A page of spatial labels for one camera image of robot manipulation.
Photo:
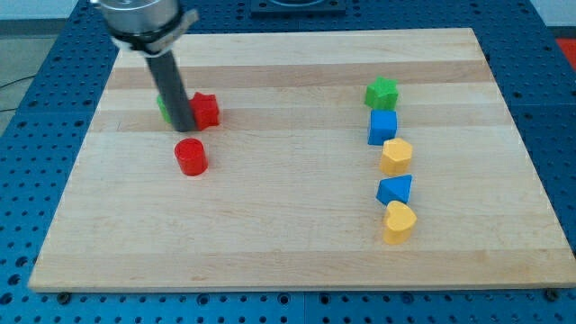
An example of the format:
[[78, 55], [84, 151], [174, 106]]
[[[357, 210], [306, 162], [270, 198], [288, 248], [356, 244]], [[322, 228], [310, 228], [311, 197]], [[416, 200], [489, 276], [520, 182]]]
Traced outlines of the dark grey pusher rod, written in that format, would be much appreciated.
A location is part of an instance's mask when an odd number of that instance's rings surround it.
[[173, 128], [179, 132], [195, 131], [196, 123], [172, 51], [146, 58], [146, 62]]

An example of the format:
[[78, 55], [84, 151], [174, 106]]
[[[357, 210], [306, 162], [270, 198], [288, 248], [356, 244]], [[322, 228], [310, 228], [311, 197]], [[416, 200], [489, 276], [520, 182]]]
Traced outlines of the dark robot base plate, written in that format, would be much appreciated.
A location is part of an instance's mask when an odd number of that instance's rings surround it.
[[251, 0], [249, 12], [252, 17], [274, 14], [344, 14], [346, 0]]

